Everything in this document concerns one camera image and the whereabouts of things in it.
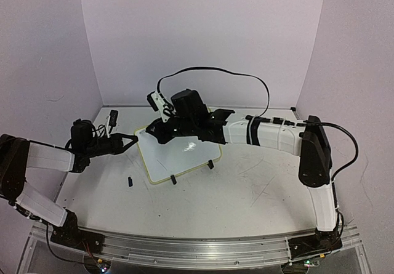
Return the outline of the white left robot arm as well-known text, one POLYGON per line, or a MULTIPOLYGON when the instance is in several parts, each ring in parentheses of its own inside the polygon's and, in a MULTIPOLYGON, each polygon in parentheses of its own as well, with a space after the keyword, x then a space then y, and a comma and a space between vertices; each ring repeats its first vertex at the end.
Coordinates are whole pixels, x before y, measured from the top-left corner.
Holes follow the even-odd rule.
POLYGON ((69 247, 83 241, 82 231, 70 224, 72 212, 59 206, 26 179, 29 169, 79 174, 92 158, 125 153, 138 141, 137 136, 98 130, 91 121, 76 120, 70 140, 59 147, 9 134, 1 135, 1 198, 27 217, 60 227, 58 235, 69 247))

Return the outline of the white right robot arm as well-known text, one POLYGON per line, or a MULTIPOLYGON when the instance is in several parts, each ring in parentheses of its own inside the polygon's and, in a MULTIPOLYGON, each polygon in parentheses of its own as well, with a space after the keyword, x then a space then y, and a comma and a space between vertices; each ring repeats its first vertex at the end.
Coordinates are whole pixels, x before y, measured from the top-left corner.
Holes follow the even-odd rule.
POLYGON ((331 148, 317 117, 312 125, 284 118, 242 115, 218 108, 209 111, 198 91, 185 89, 167 102, 151 92, 148 103, 160 117, 146 132, 161 145, 176 137, 197 137, 221 145, 242 144, 271 148, 299 157, 299 180, 312 198, 318 232, 332 232, 337 226, 336 200, 331 179, 331 148))

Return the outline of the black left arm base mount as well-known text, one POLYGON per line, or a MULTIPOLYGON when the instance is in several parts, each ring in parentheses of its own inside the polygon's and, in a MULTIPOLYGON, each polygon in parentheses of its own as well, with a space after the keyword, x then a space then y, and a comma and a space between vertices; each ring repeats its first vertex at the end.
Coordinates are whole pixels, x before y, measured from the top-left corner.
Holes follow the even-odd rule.
POLYGON ((52 226, 50 241, 68 248, 100 254, 103 249, 104 235, 81 230, 74 212, 66 210, 66 219, 61 227, 52 226))

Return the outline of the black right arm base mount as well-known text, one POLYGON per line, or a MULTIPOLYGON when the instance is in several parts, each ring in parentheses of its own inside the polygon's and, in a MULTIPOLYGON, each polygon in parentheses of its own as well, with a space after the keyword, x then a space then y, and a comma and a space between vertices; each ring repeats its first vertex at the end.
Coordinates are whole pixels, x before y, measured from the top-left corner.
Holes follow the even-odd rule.
POLYGON ((290 258, 294 261, 340 249, 342 247, 342 234, 342 229, 335 229, 331 232, 315 230, 312 235, 293 237, 288 241, 290 258))

